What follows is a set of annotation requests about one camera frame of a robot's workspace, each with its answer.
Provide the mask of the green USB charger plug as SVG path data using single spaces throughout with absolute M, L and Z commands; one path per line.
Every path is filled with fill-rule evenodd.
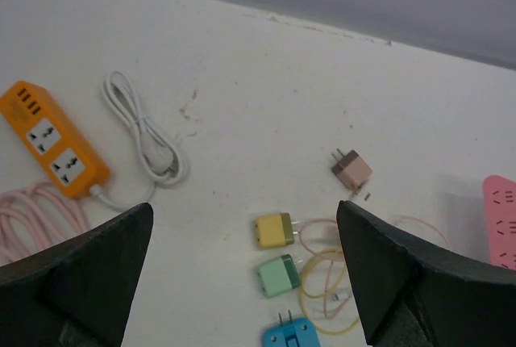
M 260 287 L 270 299 L 300 287 L 301 278 L 297 263 L 290 254 L 284 254 L 262 262 L 255 267 Z

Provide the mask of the orange USB charger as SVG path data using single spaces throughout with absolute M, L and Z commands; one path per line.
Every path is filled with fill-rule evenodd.
M 1 114 L 65 197 L 86 197 L 109 180 L 108 165 L 43 87 L 16 82 L 1 96 Z

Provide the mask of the blue plug adapter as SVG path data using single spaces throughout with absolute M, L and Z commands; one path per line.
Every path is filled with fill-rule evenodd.
M 288 318 L 278 314 L 278 323 L 263 332 L 263 347 L 320 347 L 320 341 L 314 324 L 306 317 L 293 318 L 288 311 Z

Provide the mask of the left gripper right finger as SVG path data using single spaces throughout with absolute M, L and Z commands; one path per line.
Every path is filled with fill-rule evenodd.
M 513 346 L 515 272 L 453 253 L 352 201 L 336 213 L 370 346 Z

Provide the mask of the brown USB charger plug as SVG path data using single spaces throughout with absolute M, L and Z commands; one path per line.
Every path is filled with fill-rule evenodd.
M 372 169 L 367 162 L 355 151 L 344 153 L 337 148 L 332 153 L 335 159 L 331 172 L 351 191 L 357 191 L 371 177 Z

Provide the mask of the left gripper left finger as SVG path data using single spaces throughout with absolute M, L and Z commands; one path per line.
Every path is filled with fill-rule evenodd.
M 120 346 L 152 226 L 152 206 L 141 203 L 2 266 L 1 344 Z

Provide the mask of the yellow USB charger plug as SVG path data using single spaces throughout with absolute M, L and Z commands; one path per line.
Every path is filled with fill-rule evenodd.
M 286 212 L 258 216 L 254 221 L 256 243 L 260 249 L 292 245 L 299 234 L 298 225 Z

